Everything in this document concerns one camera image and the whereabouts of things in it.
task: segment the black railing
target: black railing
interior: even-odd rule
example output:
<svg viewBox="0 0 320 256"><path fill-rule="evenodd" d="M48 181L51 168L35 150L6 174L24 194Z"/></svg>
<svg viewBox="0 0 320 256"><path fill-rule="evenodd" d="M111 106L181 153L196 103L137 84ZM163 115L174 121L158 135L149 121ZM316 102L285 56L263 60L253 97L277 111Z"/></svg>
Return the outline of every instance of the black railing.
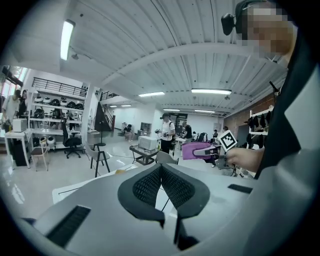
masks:
<svg viewBox="0 0 320 256"><path fill-rule="evenodd" d="M101 93L100 101L103 101L103 100L106 100L106 99L110 99L110 98L113 98L113 97L116 97L116 96L119 96L119 95L115 94L113 92L110 92L110 91L106 91L106 92Z"/></svg>
<svg viewBox="0 0 320 256"><path fill-rule="evenodd" d="M79 88L69 84L50 81L50 80L46 80L38 77L35 77L33 79L32 86L40 90L41 89L51 90L55 92L71 94L71 95L81 96L81 97L86 97L87 91L88 91L88 89Z"/></svg>

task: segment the person's hand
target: person's hand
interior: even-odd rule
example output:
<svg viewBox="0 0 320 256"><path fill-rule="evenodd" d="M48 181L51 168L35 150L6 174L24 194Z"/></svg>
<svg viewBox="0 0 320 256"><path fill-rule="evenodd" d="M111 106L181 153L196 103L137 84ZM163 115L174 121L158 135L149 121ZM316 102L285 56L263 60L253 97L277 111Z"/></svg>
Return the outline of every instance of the person's hand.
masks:
<svg viewBox="0 0 320 256"><path fill-rule="evenodd" d="M240 166L248 171L257 172L265 149L232 148L226 153L229 165Z"/></svg>

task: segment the brick wall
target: brick wall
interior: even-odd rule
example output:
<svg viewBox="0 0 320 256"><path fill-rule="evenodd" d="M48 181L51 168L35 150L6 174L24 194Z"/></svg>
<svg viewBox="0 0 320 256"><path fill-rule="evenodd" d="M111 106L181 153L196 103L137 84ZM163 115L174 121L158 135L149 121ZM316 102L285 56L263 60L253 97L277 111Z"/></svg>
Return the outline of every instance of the brick wall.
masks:
<svg viewBox="0 0 320 256"><path fill-rule="evenodd" d="M248 108L224 119L223 125L228 126L229 130L237 138L239 126L247 126L244 121L248 121L250 117L250 110L252 113L258 113L264 110L267 110L270 105L275 105L273 94L269 94L263 99L259 100L257 103L249 106Z"/></svg>

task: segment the purple cloth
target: purple cloth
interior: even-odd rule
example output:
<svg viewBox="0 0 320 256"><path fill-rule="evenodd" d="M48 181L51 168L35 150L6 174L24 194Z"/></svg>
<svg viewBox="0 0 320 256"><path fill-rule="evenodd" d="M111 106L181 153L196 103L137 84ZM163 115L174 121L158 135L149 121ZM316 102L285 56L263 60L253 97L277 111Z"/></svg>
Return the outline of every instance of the purple cloth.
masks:
<svg viewBox="0 0 320 256"><path fill-rule="evenodd" d="M207 155L207 156L194 155L194 150L202 150L208 147L210 147L210 143L208 142L189 142L189 143L182 144L183 160L212 158L211 155Z"/></svg>

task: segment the white ceiling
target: white ceiling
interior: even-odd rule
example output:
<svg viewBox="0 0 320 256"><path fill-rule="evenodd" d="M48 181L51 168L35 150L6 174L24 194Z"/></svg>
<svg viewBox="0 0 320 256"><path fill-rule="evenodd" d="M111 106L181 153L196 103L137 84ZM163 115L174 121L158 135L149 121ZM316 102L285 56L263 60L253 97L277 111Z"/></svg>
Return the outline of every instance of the white ceiling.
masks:
<svg viewBox="0 0 320 256"><path fill-rule="evenodd" d="M229 114L269 94L269 81L279 87L287 73L265 54L239 45L234 32L223 34L221 16L232 14L238 2L71 0L66 5L45 0L38 6L42 14L28 17L17 31L11 57L20 66L35 68L38 62L36 69L91 82L132 101ZM76 23L70 45L78 60L59 59L65 19ZM223 95L191 93L191 88L231 89L232 94L225 100ZM165 96L138 97L158 91Z"/></svg>

